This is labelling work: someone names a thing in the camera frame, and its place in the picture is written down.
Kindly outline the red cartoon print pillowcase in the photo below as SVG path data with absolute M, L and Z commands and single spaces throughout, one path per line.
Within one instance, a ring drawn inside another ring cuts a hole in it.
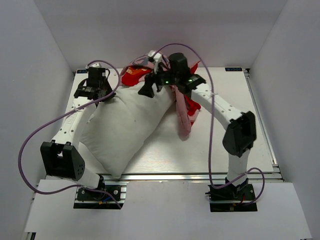
M 120 73 L 121 84 L 133 87 L 143 82 L 145 76 L 155 68 L 154 62 L 149 60 L 155 53 L 155 50 L 151 50 L 149 53 L 137 57 L 125 66 Z M 181 137 L 186 138 L 191 133 L 192 126 L 201 110 L 201 105 L 179 92 L 177 87 L 172 86 L 171 91 L 175 100 L 178 132 Z

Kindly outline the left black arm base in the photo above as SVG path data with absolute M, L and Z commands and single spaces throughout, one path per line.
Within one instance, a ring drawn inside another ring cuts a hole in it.
M 100 192 L 80 187 L 76 190 L 74 209 L 120 210 L 124 205 L 127 188 L 118 183 L 103 183 Z

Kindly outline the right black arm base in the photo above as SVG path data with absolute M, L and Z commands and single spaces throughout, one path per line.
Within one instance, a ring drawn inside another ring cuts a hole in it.
M 256 198 L 252 184 L 245 186 L 240 192 L 232 193 L 225 188 L 214 189 L 208 186 L 205 193 L 209 200 L 209 207 L 212 213 L 236 213 L 236 212 L 257 212 L 258 207 L 255 202 L 250 203 Z

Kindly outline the white pillow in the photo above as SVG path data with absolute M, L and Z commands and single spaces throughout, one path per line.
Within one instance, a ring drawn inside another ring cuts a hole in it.
M 85 125 L 79 149 L 92 172 L 120 178 L 175 101 L 168 86 L 153 98 L 138 94 L 142 86 L 140 82 L 119 87 L 115 97 L 100 103 Z

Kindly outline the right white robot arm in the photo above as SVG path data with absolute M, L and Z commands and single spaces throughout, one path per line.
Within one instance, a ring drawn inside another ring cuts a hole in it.
M 162 54 L 152 50 L 147 56 L 154 67 L 145 76 L 139 95 L 153 98 L 153 86 L 156 86 L 158 92 L 164 86 L 176 87 L 182 94 L 210 112 L 213 120 L 218 120 L 225 130 L 222 145 L 228 152 L 228 172 L 225 184 L 220 188 L 226 188 L 225 192 L 229 198 L 238 199 L 248 185 L 248 158 L 257 139 L 255 115 L 251 111 L 240 111 L 213 93 L 212 84 L 206 83 L 203 77 L 191 72 L 183 53 L 173 53 L 168 57 L 169 68 L 166 68 Z

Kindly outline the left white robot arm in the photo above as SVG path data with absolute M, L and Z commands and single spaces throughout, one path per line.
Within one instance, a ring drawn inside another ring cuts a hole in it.
M 40 153 L 46 174 L 67 179 L 88 188 L 88 193 L 99 200 L 105 196 L 106 187 L 100 184 L 100 176 L 86 167 L 85 160 L 79 153 L 82 133 L 98 103 L 82 107 L 112 92 L 108 83 L 106 68 L 95 63 L 88 67 L 88 76 L 76 87 L 70 110 L 62 126 L 50 142 L 43 142 Z

